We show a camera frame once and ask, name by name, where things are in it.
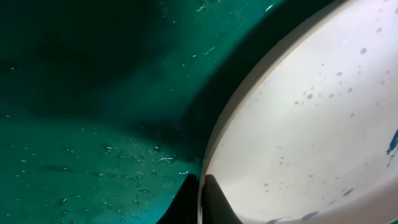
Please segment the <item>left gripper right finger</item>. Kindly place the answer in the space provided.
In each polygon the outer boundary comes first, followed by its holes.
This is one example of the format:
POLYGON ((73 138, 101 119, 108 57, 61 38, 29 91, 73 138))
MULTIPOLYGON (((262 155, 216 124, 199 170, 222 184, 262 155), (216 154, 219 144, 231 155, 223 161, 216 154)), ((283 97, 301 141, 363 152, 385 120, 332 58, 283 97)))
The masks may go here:
POLYGON ((203 224, 242 224, 211 174, 205 176, 202 187, 201 213, 203 224))

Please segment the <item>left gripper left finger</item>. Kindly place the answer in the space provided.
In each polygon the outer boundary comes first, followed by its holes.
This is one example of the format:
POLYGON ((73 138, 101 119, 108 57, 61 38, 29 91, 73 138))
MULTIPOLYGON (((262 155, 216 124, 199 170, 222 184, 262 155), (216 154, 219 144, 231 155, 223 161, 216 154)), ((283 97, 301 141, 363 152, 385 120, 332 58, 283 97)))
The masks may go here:
POLYGON ((157 224, 197 224, 199 180, 188 174, 157 224))

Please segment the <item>white round plate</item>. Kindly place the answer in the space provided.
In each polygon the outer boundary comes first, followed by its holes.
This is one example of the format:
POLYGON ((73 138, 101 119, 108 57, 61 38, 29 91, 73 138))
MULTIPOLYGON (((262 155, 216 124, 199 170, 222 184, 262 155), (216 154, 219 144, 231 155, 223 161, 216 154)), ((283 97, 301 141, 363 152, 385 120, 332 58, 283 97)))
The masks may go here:
POLYGON ((334 1, 234 92, 203 161, 222 223, 397 220, 397 0, 334 1))

